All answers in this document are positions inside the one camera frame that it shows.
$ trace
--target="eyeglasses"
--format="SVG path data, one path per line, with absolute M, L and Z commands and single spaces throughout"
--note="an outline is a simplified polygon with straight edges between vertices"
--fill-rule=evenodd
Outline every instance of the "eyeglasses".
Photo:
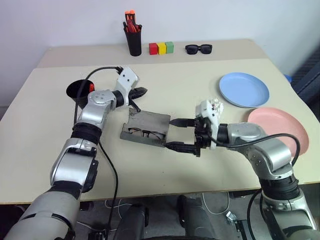
M 156 139 L 162 141 L 164 137 L 166 136 L 165 134 L 158 132 L 158 131 L 148 131 L 148 130 L 142 130 L 137 127 L 130 127 L 128 128 L 129 133 L 132 135 L 140 136 L 140 137 L 147 137 L 150 139 Z
M 185 46 L 185 50 L 187 54 L 196 54 L 198 50 L 202 52 L 203 54 L 210 54 L 212 51 L 212 45 L 211 44 L 202 44 L 201 46 L 190 44 Z

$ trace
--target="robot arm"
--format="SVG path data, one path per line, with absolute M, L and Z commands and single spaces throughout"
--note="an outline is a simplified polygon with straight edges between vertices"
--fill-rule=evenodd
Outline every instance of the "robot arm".
M 71 138 L 51 169 L 51 188 L 32 202 L 6 240 L 73 239 L 80 196 L 92 189 L 98 172 L 99 162 L 95 157 L 106 117 L 116 107 L 136 106 L 132 100 L 147 92 L 143 87 L 132 89 L 138 80 L 127 67 L 121 72 L 114 91 L 93 91 L 88 95 L 88 104 L 74 125 Z
M 264 218 L 272 238 L 319 239 L 320 233 L 316 231 L 304 193 L 293 173 L 291 152 L 283 142 L 271 138 L 245 145 L 266 137 L 264 130 L 249 122 L 218 124 L 217 112 L 209 101 L 203 101 L 196 107 L 195 116 L 195 119 L 178 118 L 170 122 L 177 127 L 194 127 L 194 144 L 168 142 L 167 148 L 197 157 L 200 157 L 201 148 L 207 147 L 212 150 L 227 147 L 243 154 L 259 178 L 267 205 L 263 210 Z

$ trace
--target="green block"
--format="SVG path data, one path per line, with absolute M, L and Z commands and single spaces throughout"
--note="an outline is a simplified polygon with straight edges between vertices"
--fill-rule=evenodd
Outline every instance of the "green block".
M 173 54 L 174 53 L 174 43 L 172 41 L 166 41 L 166 54 Z

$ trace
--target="yellow block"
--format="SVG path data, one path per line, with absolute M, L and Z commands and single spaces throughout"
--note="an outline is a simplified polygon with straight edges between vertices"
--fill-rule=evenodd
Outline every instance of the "yellow block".
M 166 54 L 167 46 L 164 42 L 157 43 L 157 46 L 158 46 L 158 54 L 159 55 Z

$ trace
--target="black pen cup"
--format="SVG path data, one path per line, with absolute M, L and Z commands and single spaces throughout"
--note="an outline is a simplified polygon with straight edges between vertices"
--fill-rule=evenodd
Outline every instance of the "black pen cup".
M 127 32 L 125 28 L 123 30 L 128 42 L 130 55 L 134 57 L 141 55 L 141 29 L 138 32 Z
M 68 97 L 70 97 L 74 102 L 77 101 L 77 94 L 78 94 L 78 90 L 81 86 L 81 83 L 85 81 L 85 80 L 78 80 L 78 81 L 74 81 L 73 83 L 71 83 L 67 88 L 66 88 L 66 94 L 68 95 Z M 95 85 L 92 81 L 90 80 L 86 80 L 82 92 L 80 94 L 80 97 L 78 99 L 78 104 L 79 107 L 81 109 L 83 109 L 87 103 L 88 103 L 88 95 L 90 92 L 95 90 Z

